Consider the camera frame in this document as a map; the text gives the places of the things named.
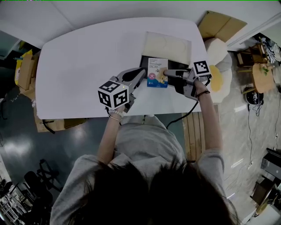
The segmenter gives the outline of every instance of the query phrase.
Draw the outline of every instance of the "gray t-shirt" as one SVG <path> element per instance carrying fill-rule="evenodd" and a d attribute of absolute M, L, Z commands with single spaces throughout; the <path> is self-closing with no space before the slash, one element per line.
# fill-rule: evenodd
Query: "gray t-shirt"
<path fill-rule="evenodd" d="M 146 176 L 148 183 L 161 165 L 169 164 L 174 157 L 183 161 L 184 151 L 175 135 L 162 126 L 137 123 L 122 125 L 116 139 L 114 159 L 111 163 L 124 165 L 131 162 Z M 220 150 L 206 150 L 194 164 L 225 196 L 223 190 L 224 163 Z M 71 214 L 80 208 L 84 196 L 85 180 L 91 177 L 94 184 L 94 171 L 98 169 L 98 160 L 94 155 L 84 155 L 74 164 L 65 186 L 52 207 L 50 224 L 68 224 Z"/>

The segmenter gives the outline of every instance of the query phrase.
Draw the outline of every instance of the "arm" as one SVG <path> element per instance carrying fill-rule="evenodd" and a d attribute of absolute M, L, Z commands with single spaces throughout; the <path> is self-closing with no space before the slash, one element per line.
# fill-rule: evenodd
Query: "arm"
<path fill-rule="evenodd" d="M 121 106 L 116 110 L 119 112 L 123 112 L 124 108 L 124 106 Z M 121 119 L 121 116 L 115 113 L 111 114 L 111 116 L 119 120 Z M 105 164 L 109 164 L 113 159 L 115 141 L 119 126 L 119 121 L 112 118 L 108 119 L 104 135 L 102 136 L 101 143 L 97 151 L 98 160 Z"/>
<path fill-rule="evenodd" d="M 197 93 L 200 94 L 207 90 L 206 86 L 199 80 L 195 81 Z M 222 149 L 223 140 L 220 130 L 220 124 L 216 116 L 213 102 L 210 94 L 202 94 L 199 96 L 199 103 L 202 111 L 205 131 L 206 149 L 218 148 Z"/>

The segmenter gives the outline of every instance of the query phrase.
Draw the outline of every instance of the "bracelet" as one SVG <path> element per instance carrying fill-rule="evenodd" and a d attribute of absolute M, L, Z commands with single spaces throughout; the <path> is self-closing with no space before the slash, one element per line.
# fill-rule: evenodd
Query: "bracelet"
<path fill-rule="evenodd" d="M 119 116 L 121 116 L 121 118 L 123 118 L 123 113 L 122 112 L 118 112 L 117 110 L 112 110 L 112 109 L 110 109 L 109 111 L 108 111 L 108 113 L 110 114 L 110 113 L 115 113 L 115 114 L 118 114 Z"/>
<path fill-rule="evenodd" d="M 119 121 L 119 122 L 121 121 L 121 120 L 119 120 L 119 119 L 117 119 L 117 118 L 112 117 L 110 114 L 108 115 L 108 117 L 111 118 L 111 119 L 117 120 L 117 121 Z"/>
<path fill-rule="evenodd" d="M 205 90 L 205 91 L 201 92 L 200 94 L 196 95 L 196 97 L 199 98 L 199 96 L 201 96 L 202 94 L 210 94 L 210 92 L 208 90 Z"/>

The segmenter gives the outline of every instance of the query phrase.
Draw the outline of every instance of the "dark floor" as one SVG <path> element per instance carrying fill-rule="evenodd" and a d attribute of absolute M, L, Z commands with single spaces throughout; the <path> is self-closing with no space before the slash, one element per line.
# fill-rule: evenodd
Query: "dark floor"
<path fill-rule="evenodd" d="M 45 159 L 52 169 L 59 171 L 58 178 L 64 184 L 79 156 L 97 153 L 108 118 L 90 118 L 84 124 L 55 134 L 38 133 L 31 101 L 18 94 L 17 87 L 8 93 L 7 102 L 4 103 L 4 117 L 8 119 L 0 118 L 0 132 L 3 136 L 0 154 L 12 182 L 23 182 L 24 175 L 28 171 L 36 172 L 39 160 Z M 179 113 L 157 115 L 165 125 L 180 116 Z M 184 149 L 182 122 L 171 124 L 169 130 Z"/>

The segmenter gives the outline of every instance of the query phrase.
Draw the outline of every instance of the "person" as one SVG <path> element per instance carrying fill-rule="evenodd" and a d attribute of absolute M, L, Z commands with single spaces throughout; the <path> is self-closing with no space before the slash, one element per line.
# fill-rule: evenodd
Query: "person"
<path fill-rule="evenodd" d="M 191 163 L 155 116 L 111 113 L 97 156 L 80 157 L 50 224 L 238 224 L 223 190 L 222 135 L 207 88 L 195 81 L 206 151 Z"/>

